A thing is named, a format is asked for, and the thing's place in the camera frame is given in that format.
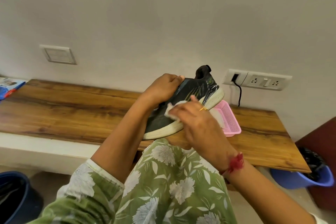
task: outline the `floral dress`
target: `floral dress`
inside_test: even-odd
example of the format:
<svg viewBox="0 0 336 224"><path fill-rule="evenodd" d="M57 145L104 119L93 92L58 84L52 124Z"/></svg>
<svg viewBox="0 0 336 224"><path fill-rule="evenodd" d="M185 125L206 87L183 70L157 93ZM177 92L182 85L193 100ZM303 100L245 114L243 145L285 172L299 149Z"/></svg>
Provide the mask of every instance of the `floral dress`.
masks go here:
<svg viewBox="0 0 336 224"><path fill-rule="evenodd" d="M193 149L158 139L125 184L87 160L61 187L40 223L236 224L224 179Z"/></svg>

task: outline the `wall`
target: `wall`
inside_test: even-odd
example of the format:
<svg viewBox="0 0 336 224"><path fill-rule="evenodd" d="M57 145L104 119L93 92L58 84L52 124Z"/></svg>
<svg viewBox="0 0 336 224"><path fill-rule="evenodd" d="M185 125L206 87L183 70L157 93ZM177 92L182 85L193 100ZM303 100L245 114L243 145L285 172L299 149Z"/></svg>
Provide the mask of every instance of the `wall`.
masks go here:
<svg viewBox="0 0 336 224"><path fill-rule="evenodd" d="M0 74L136 91L203 64L218 83L228 68L292 75L281 92L243 88L241 105L275 110L298 140L335 116L335 32L335 0L0 0Z"/></svg>

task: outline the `sneaker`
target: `sneaker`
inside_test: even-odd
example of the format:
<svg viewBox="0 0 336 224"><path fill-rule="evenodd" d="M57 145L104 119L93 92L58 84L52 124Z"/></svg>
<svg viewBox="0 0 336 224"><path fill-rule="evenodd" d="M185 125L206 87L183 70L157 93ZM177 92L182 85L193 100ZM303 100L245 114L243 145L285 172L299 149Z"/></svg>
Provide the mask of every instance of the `sneaker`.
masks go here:
<svg viewBox="0 0 336 224"><path fill-rule="evenodd" d="M164 115L168 103L175 105L183 100L190 101L190 96L195 95L202 105L211 109L223 99L224 91L216 84L210 72L211 68L204 65L197 69L195 79L185 78L174 95L151 113L143 140L170 136L183 129L182 122L172 120Z"/></svg>

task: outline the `person's left hand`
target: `person's left hand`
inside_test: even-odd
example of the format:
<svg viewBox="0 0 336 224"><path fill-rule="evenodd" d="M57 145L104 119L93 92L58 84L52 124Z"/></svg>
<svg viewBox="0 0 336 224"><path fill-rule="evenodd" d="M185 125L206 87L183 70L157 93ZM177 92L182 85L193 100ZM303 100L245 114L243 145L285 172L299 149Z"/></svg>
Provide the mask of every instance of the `person's left hand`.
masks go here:
<svg viewBox="0 0 336 224"><path fill-rule="evenodd" d="M159 103L170 99L178 86L184 81L184 78L182 75L163 74L157 78L139 98L155 107Z"/></svg>

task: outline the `red bracelet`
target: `red bracelet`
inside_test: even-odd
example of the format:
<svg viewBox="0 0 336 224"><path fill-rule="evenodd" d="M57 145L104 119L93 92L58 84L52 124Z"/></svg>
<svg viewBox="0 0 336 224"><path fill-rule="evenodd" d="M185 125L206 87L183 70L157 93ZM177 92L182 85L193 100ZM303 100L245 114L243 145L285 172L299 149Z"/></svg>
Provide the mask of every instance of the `red bracelet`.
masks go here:
<svg viewBox="0 0 336 224"><path fill-rule="evenodd" d="M233 157L230 160L229 168L220 172L220 175L224 175L225 173L231 174L234 170L240 170L244 167L244 157L243 153L240 152L237 156Z"/></svg>

